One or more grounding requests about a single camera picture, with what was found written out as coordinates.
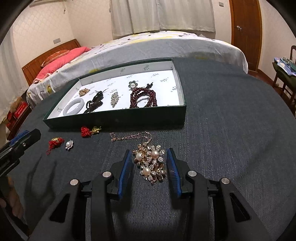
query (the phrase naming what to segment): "pearl necklace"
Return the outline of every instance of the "pearl necklace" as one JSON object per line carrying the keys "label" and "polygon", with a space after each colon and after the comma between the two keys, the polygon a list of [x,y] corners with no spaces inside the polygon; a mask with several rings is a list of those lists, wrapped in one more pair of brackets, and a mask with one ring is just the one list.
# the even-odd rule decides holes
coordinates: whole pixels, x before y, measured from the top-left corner
{"label": "pearl necklace", "polygon": [[115,133],[110,133],[111,141],[121,141],[127,139],[139,139],[145,138],[147,141],[142,144],[138,144],[138,149],[132,151],[133,156],[135,157],[134,162],[138,168],[140,168],[140,175],[144,177],[145,180],[154,184],[157,182],[162,182],[166,176],[166,169],[163,163],[162,155],[165,154],[165,151],[161,149],[160,145],[156,147],[154,145],[148,146],[148,143],[151,141],[151,133],[144,131],[139,132],[136,135],[130,135],[125,137],[116,137]]}

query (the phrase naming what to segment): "hand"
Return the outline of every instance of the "hand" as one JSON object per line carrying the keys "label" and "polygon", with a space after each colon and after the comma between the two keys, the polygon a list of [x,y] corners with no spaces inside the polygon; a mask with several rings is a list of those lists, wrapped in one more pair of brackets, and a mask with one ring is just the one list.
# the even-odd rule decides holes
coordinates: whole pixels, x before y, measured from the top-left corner
{"label": "hand", "polygon": [[[10,191],[9,191],[7,200],[9,202],[9,205],[12,208],[12,214],[14,216],[18,217],[19,219],[21,219],[24,214],[24,209],[22,207],[22,204],[20,203],[20,197],[17,194],[13,184],[14,183],[13,183],[13,180],[11,179],[11,177],[8,177],[8,185],[10,187]],[[0,198],[0,206],[3,208],[6,207],[6,202],[1,198]]]}

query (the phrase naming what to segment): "chair seat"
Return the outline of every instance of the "chair seat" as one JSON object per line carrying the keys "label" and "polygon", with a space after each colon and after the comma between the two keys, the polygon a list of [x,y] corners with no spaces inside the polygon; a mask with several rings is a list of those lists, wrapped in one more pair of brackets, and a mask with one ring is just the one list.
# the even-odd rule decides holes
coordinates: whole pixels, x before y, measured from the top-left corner
{"label": "chair seat", "polygon": [[274,70],[277,72],[278,77],[283,81],[293,92],[296,91],[296,77],[289,76],[280,66],[277,65],[277,62],[272,63]]}

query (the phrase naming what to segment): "necklace chain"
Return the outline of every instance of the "necklace chain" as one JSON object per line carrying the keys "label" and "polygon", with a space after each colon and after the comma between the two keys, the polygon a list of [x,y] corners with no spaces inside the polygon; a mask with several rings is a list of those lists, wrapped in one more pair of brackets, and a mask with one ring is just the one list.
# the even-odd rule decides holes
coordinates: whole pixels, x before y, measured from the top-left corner
{"label": "necklace chain", "polygon": [[152,139],[152,135],[148,131],[139,132],[138,134],[125,136],[125,137],[117,137],[114,132],[111,132],[110,137],[111,137],[112,142],[114,142],[114,141],[122,141],[122,140],[130,140],[130,139],[145,138],[147,140],[146,144],[148,144]]}

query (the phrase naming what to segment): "door frame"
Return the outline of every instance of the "door frame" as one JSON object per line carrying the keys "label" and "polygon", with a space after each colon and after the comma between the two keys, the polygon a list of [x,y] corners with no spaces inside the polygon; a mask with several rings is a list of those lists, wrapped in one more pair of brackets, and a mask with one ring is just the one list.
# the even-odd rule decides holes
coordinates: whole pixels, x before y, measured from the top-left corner
{"label": "door frame", "polygon": [[[258,70],[259,66],[259,61],[260,61],[260,56],[261,56],[261,48],[262,48],[262,15],[261,15],[261,8],[260,8],[260,3],[259,0],[257,0],[257,5],[259,9],[259,22],[260,22],[260,38],[259,38],[259,54],[258,54],[258,59],[256,63],[256,72]],[[229,6],[230,6],[230,16],[231,16],[231,44],[234,45],[234,12],[233,12],[233,4],[232,0],[229,0]]]}

